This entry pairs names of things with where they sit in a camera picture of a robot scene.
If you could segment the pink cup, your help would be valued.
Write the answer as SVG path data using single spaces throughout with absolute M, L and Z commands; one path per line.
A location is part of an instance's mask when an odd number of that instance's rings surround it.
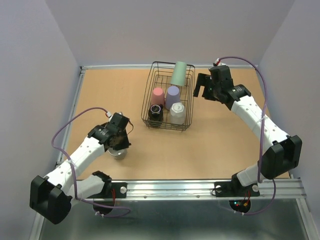
M 161 87 L 156 87 L 152 90 L 151 105 L 165 105 L 165 93 Z

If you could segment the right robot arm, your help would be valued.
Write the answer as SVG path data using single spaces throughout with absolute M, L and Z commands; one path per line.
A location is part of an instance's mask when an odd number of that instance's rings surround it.
M 302 140 L 280 129 L 258 106 L 251 92 L 242 84 L 234 85 L 230 68 L 217 65 L 209 74 L 197 76 L 193 96 L 220 102 L 237 115 L 259 138 L 262 154 L 258 162 L 234 174 L 230 182 L 231 192 L 242 195 L 248 186 L 265 179 L 272 180 L 299 165 Z

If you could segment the grey mug white inside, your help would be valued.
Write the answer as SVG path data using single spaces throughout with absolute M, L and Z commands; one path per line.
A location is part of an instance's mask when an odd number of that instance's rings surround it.
M 115 160 L 123 160 L 128 151 L 127 149 L 121 149 L 121 150 L 114 150 L 113 148 L 108 149 L 108 153 L 115 159 Z

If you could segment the green cup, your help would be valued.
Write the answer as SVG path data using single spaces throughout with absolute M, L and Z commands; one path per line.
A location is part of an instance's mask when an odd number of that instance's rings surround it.
M 177 61 L 175 63 L 170 83 L 176 86 L 184 86 L 186 83 L 187 64 L 185 62 Z

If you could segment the black mug white inside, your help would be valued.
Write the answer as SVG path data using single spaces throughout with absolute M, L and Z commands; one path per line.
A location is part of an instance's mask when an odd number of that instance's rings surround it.
M 149 125 L 153 128 L 159 128 L 162 125 L 164 115 L 163 115 L 163 105 L 153 104 L 148 110 Z

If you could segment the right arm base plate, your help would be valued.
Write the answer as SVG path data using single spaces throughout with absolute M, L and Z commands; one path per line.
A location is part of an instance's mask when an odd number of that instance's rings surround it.
M 217 181 L 214 183 L 214 187 L 211 190 L 211 195 L 218 198 L 236 198 L 236 197 L 259 197 L 260 191 L 253 187 L 256 186 L 251 184 L 249 186 L 236 185 L 234 186 L 231 181 Z

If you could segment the lavender cup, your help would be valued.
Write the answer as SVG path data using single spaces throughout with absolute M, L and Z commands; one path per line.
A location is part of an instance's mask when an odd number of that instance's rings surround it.
M 172 85 L 167 89 L 165 107 L 167 110 L 170 110 L 172 105 L 180 102 L 180 89 Z

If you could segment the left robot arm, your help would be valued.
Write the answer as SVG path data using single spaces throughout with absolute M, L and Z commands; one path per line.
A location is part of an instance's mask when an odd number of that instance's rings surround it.
M 116 197 L 122 197 L 122 187 L 112 185 L 112 178 L 101 172 L 93 172 L 87 179 L 77 177 L 98 157 L 108 150 L 119 152 L 129 148 L 126 127 L 130 119 L 114 113 L 109 121 L 95 126 L 80 146 L 56 169 L 45 176 L 36 176 L 30 183 L 29 206 L 52 224 L 61 223 L 79 203 L 88 203 L 88 197 L 110 197 L 106 205 L 91 201 L 96 215 L 109 217 L 117 209 Z

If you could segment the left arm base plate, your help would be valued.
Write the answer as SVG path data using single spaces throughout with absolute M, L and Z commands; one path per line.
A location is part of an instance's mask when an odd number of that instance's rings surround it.
M 113 193 L 116 199 L 125 199 L 127 197 L 128 183 L 124 181 L 113 181 L 110 186 L 104 185 L 100 192 L 91 194 L 87 199 L 111 199 Z

